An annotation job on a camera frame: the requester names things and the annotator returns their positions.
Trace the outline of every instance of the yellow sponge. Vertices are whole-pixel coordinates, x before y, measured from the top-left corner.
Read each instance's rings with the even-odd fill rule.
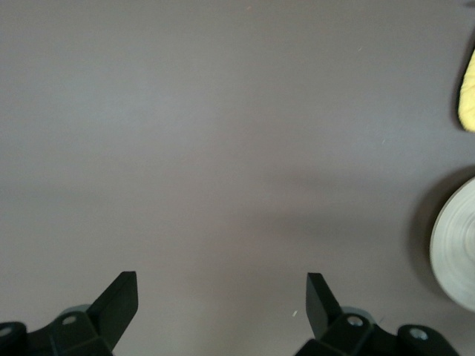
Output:
[[[459,118],[465,130],[475,132],[475,52],[460,88]]]

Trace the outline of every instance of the gray table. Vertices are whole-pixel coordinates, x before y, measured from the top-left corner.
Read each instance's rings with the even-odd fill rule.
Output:
[[[427,238],[475,176],[473,1],[2,1],[0,315],[136,270],[117,355],[293,355],[308,271],[461,355]]]

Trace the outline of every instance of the screw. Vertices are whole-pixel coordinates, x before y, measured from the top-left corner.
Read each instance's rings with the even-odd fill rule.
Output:
[[[351,315],[347,320],[351,326],[363,326],[363,320],[361,320],[356,315]]]
[[[62,321],[62,325],[68,325],[76,322],[76,317],[74,315],[70,317],[65,317]]]
[[[417,340],[427,340],[429,336],[424,330],[418,328],[412,328],[409,330],[410,336],[414,337]]]
[[[10,326],[5,326],[4,328],[0,329],[0,337],[7,336],[12,331],[13,329]]]

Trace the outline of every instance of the yellow cloth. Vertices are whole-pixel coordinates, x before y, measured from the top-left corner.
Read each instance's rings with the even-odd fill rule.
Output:
[[[475,52],[460,88],[459,118],[465,130],[475,132]]]

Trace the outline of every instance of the roll of tape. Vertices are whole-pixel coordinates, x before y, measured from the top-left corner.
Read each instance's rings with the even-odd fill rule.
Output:
[[[475,312],[475,178],[441,210],[430,240],[430,263],[445,293]]]

